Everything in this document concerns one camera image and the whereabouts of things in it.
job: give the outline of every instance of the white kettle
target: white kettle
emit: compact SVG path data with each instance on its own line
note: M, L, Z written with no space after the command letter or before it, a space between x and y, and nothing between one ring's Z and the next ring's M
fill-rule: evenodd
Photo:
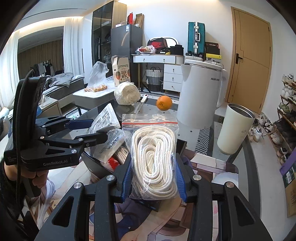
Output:
M177 119L194 129L209 128L215 110L224 103L227 71L220 65L192 59L186 59L181 69Z

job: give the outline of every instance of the kettle lid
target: kettle lid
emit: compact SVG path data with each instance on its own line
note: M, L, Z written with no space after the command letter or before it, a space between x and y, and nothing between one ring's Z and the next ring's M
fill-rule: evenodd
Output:
M220 70L220 71L222 71L222 69L223 69L222 66L203 62L203 61L193 60L193 59L185 59L184 64L196 65L196 66L201 66L201 67Z

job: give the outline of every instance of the mattress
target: mattress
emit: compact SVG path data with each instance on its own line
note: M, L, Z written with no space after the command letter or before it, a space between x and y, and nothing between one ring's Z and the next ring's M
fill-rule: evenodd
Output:
M81 90L84 88L84 76L80 75L80 77L71 80L70 86L53 86L45 91L43 91L43 94L46 94L47 96L54 98L56 100L60 100L78 90Z

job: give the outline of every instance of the white curtain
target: white curtain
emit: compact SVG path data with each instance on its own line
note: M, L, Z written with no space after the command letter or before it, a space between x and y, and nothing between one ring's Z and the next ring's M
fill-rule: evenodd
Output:
M20 81L17 67L19 30L13 32L0 55L0 106L9 107Z
M79 39L81 38L83 17L67 17L64 25L63 56L64 72L74 75L81 73Z

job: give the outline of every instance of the cream-colored tumbler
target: cream-colored tumbler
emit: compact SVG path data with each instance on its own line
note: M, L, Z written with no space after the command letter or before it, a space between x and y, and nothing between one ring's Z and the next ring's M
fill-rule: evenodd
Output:
M217 145L226 155L234 154L250 130L255 115L249 109L238 105L228 104L222 129Z

